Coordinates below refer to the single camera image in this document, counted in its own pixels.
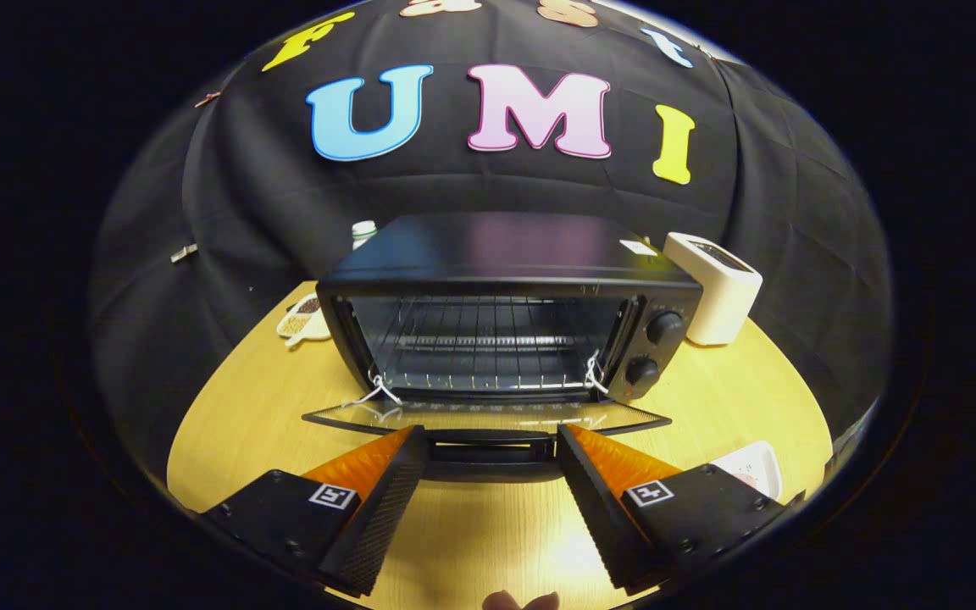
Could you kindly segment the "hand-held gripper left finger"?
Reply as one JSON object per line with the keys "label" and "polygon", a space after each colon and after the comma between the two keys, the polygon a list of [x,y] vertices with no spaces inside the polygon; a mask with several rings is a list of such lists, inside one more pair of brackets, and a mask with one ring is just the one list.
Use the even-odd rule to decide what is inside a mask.
{"label": "hand-held gripper left finger", "polygon": [[202,518],[296,580],[368,595],[427,455],[423,426],[407,426],[306,474],[272,469]]}

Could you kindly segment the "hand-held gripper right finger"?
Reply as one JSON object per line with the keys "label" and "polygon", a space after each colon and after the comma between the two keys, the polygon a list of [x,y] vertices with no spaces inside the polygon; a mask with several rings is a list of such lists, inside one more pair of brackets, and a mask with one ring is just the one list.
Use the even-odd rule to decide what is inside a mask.
{"label": "hand-held gripper right finger", "polygon": [[676,591],[723,568],[797,507],[712,463],[682,470],[574,424],[557,460],[612,586]]}

